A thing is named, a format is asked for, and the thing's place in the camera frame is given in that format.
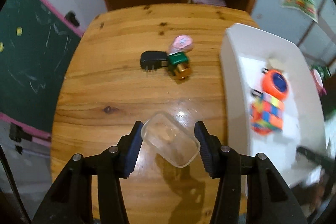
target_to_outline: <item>blue circle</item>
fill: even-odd
[[[286,80],[280,73],[276,72],[273,74],[273,83],[280,92],[285,92],[287,90]]]

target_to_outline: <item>orange toy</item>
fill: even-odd
[[[265,74],[261,82],[263,91],[278,100],[285,100],[288,95],[288,84],[284,76],[274,69],[264,69],[263,73]]]

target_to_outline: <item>yellow magnet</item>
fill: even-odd
[[[18,37],[20,37],[20,36],[22,35],[22,28],[21,28],[21,27],[18,27],[18,28],[16,29],[16,35],[17,35]]]

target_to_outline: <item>wooden table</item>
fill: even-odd
[[[165,110],[190,126],[203,120],[209,133],[227,141],[219,52],[234,23],[257,27],[243,11],[207,5],[164,4],[115,10],[96,17],[85,32],[64,80],[52,131],[55,180],[75,153],[100,154]],[[146,73],[144,51],[167,51],[174,38],[190,35],[193,74],[178,83],[165,69]],[[104,108],[110,106],[109,113]],[[209,223],[219,180],[210,179],[200,156],[176,168],[143,143],[134,172],[121,187],[130,223]],[[99,217],[93,179],[93,214]]]

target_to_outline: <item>pink round object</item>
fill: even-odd
[[[193,39],[188,35],[180,35],[174,39],[170,46],[170,54],[176,52],[187,52],[192,49]]]
[[[173,46],[175,48],[183,49],[193,43],[193,39],[188,35],[180,35],[175,38]]]

